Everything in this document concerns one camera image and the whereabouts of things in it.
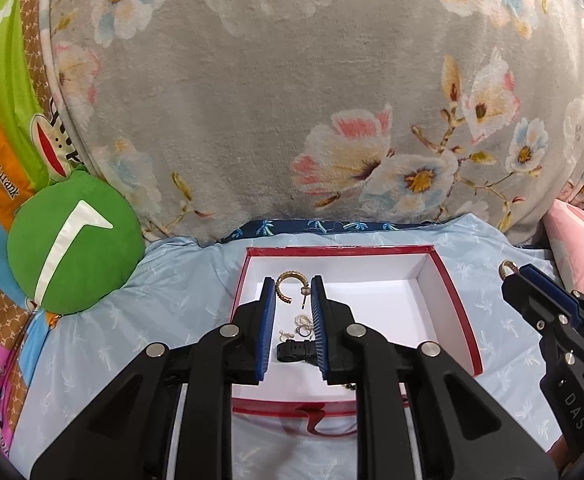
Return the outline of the black smart watch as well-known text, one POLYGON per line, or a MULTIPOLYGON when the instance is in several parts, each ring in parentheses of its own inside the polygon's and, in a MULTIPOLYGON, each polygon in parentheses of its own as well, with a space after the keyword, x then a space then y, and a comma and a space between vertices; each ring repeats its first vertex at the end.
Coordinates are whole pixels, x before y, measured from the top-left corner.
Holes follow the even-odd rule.
POLYGON ((305 362, 313 366, 318 365, 316 344, 313 341, 287 339, 279 342, 276 358, 281 363, 305 362))

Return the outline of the small gold hoop earring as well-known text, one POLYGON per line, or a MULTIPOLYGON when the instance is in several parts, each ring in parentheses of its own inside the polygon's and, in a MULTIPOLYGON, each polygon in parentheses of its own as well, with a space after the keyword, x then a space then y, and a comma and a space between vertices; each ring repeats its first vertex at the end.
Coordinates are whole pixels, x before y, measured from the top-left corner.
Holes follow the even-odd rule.
POLYGON ((310 281, 300 271, 284 271, 275 280, 275 292, 284 304, 293 304, 294 300, 298 300, 304 310, 310 296, 310 281))

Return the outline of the gold dangle hoop earring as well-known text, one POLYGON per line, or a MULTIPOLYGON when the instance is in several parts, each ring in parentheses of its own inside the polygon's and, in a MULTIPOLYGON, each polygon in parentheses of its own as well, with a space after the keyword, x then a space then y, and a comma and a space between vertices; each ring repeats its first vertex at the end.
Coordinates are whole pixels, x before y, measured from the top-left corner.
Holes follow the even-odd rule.
POLYGON ((500 265, 498 266, 498 275, 501 281, 505 281, 508 276, 512 274, 517 274, 519 272, 518 266, 510 260, 501 261, 500 265))

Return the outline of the pink pillow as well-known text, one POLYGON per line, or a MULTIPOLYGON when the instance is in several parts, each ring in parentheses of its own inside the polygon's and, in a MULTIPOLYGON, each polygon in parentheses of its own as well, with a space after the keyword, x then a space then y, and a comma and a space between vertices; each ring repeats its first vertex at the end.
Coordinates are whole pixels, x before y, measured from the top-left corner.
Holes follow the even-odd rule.
POLYGON ((584 210, 554 200, 542 223, 564 288, 584 294, 584 210))

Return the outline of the green round cushion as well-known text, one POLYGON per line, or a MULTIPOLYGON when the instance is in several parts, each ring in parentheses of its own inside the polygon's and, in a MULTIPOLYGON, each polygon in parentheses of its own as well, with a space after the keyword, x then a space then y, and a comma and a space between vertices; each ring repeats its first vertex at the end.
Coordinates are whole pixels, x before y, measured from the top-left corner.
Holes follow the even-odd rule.
POLYGON ((127 282, 143 258, 144 240, 124 196, 77 170, 22 205, 7 255, 15 281, 35 306, 70 315, 127 282))

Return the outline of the colourful monkey print sheet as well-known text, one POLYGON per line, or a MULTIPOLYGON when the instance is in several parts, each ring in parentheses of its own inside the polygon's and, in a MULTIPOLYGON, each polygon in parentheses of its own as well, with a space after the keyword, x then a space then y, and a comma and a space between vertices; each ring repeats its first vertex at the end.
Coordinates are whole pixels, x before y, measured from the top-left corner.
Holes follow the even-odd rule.
POLYGON ((30 382, 57 315, 40 310, 10 271, 18 209, 52 182, 42 134, 61 127, 40 45, 39 0, 0 0, 0 449, 10 452, 30 382))

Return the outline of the grey floral blanket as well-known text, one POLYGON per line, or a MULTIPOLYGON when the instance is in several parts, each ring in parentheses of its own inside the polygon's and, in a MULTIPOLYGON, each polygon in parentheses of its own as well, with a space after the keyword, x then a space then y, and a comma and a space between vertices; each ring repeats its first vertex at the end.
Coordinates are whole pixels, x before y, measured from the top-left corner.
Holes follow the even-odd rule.
POLYGON ((150 237, 584 207, 584 0, 42 0, 88 169, 150 237))

